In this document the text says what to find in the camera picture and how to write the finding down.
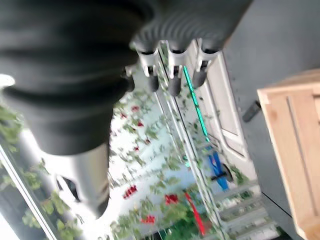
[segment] metal frame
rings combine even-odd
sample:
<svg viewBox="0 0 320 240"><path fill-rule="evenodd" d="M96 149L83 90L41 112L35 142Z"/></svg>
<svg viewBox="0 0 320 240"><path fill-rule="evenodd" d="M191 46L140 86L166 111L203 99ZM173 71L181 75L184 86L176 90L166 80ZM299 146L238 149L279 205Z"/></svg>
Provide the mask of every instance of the metal frame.
<svg viewBox="0 0 320 240"><path fill-rule="evenodd" d="M165 69L165 66L164 66L164 63L162 60L162 55L163 55L162 49L159 47L159 56L160 56L159 65L160 65L160 69L164 73L164 82L168 86L169 75L166 72L166 69ZM191 171L194 175L195 182L199 188L199 192L200 192L201 198L203 200L204 207L207 211L207 214L208 214L210 220L213 223L215 223L221 227L222 223L221 223L221 219L220 219L220 216L218 213L218 208L217 208L217 206L214 202L214 199L213 199L213 195L210 191L208 191L206 180L204 178L204 174L202 173L202 171L200 169L197 168L198 153L197 153L195 145L192 141L190 133L188 132L188 130L185 126L184 118L179 110L176 99L172 96L168 96L168 98L169 98L169 100L166 98L166 103L168 105L168 108L169 108L170 114L172 116L174 125L175 125L177 133L179 135L179 138L181 139L181 141L183 143L183 147L184 147L187 159L190 162L190 168L191 168ZM177 120L176 120L174 111L177 113L178 118L180 119L179 122L177 122ZM222 236L222 238L224 240L227 239L225 236L225 233L222 229L220 231L220 235Z"/></svg>

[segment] wooden crate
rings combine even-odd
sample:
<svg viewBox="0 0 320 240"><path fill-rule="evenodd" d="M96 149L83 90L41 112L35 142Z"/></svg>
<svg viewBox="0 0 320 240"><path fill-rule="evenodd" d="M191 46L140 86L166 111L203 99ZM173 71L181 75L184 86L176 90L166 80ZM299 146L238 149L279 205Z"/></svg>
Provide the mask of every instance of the wooden crate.
<svg viewBox="0 0 320 240"><path fill-rule="evenodd" d="M296 231L305 240L318 240L320 69L259 89L258 96Z"/></svg>

